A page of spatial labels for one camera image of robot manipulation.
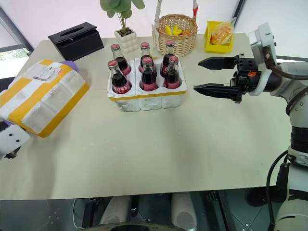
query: black tissue box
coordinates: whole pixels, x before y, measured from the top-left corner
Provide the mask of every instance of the black tissue box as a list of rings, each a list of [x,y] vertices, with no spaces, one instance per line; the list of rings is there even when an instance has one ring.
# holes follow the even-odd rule
[[[87,22],[50,35],[48,38],[65,60],[70,61],[104,48],[96,26]]]

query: glass bottle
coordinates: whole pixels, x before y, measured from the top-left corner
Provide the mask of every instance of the glass bottle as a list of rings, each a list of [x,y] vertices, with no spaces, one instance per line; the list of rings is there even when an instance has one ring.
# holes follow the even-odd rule
[[[169,58],[169,66],[166,71],[164,87],[168,89],[175,89],[181,84],[182,80],[179,77],[179,58],[173,55]]]
[[[169,58],[174,55],[174,41],[168,40],[166,43],[166,53],[160,68],[160,75],[165,77],[167,68],[169,66]]]
[[[158,88],[156,83],[156,76],[154,75],[153,71],[153,63],[150,57],[144,57],[142,59],[142,76],[140,87],[145,91],[152,91]]]
[[[120,67],[120,70],[122,71],[122,73],[124,75],[127,76],[131,71],[131,67],[127,63],[126,59],[124,58],[122,51],[121,51],[121,48],[120,48],[120,45],[115,43],[115,44],[112,44],[110,48],[111,48],[111,51],[113,53],[114,60],[117,61],[118,65]]]
[[[141,73],[143,71],[143,64],[142,64],[143,58],[144,57],[150,57],[152,59],[153,71],[154,71],[154,75],[156,77],[157,72],[156,72],[154,62],[153,62],[153,58],[152,58],[151,53],[150,53],[150,45],[147,42],[143,42],[143,43],[140,44],[140,49],[141,49],[141,58],[140,58],[139,71]]]
[[[128,92],[131,88],[131,84],[121,72],[117,61],[109,61],[108,68],[111,74],[112,90],[117,94],[125,94]]]

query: table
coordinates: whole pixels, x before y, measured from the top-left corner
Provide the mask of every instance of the table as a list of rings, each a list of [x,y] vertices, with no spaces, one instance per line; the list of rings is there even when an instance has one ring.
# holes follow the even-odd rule
[[[188,85],[178,108],[123,113],[108,99],[107,62],[115,42],[76,61],[90,90],[47,138],[33,136],[14,160],[0,161],[0,200],[61,199],[264,186],[272,161],[287,149],[285,101],[262,93],[241,104],[203,96],[193,85],[228,83],[234,70],[211,71],[197,63],[196,48],[180,58]],[[139,38],[152,46],[152,38]],[[234,56],[252,57],[245,34],[235,34]],[[140,51],[126,55],[138,57]],[[154,57],[161,57],[152,51]],[[63,58],[42,41],[21,70]]]

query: purple object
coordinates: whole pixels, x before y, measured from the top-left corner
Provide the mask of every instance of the purple object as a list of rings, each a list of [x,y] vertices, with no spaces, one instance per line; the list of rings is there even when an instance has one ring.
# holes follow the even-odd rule
[[[77,67],[76,63],[74,63],[73,61],[66,60],[66,61],[62,61],[60,63],[68,65],[69,67],[73,68],[75,71],[77,71],[79,73],[79,68]]]

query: bottle cap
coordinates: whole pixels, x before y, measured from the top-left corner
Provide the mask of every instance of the bottle cap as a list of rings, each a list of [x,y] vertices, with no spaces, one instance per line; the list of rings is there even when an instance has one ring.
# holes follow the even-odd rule
[[[167,46],[174,46],[174,41],[168,40],[166,44],[167,44]]]
[[[115,43],[115,44],[112,44],[110,48],[111,48],[111,50],[115,51],[115,50],[120,49],[120,45]]]
[[[172,61],[172,62],[178,62],[179,61],[179,58],[175,55],[172,55],[170,58],[169,58],[169,61]]]
[[[111,60],[108,62],[108,67],[115,67],[117,66],[117,61],[116,60]]]
[[[152,62],[152,59],[150,57],[144,57],[142,59],[142,62],[145,64],[150,64]]]
[[[143,43],[140,44],[140,47],[141,48],[149,48],[150,45],[147,42],[143,42]]]

